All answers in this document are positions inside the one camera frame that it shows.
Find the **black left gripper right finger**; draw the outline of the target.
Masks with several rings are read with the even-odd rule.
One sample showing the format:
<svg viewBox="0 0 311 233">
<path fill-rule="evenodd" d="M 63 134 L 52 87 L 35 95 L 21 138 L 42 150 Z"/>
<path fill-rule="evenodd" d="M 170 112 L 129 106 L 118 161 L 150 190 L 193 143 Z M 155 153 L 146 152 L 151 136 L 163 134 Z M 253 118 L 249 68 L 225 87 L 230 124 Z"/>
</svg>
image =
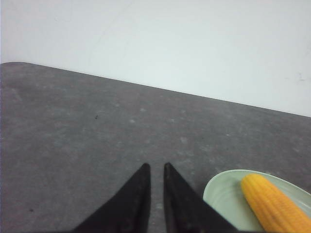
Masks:
<svg viewBox="0 0 311 233">
<path fill-rule="evenodd" d="M 209 206 L 171 163 L 164 166 L 164 212 L 168 233 L 237 233 Z"/>
</svg>

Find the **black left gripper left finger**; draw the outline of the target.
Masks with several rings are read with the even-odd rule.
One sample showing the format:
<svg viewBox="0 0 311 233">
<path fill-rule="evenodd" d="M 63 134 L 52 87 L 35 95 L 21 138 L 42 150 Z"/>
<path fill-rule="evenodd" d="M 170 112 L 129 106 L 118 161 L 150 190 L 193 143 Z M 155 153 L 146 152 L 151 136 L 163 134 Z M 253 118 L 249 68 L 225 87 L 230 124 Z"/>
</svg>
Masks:
<svg viewBox="0 0 311 233">
<path fill-rule="evenodd" d="M 146 233 L 151 209 L 151 168 L 144 163 L 99 209 L 75 227 L 74 233 Z"/>
</svg>

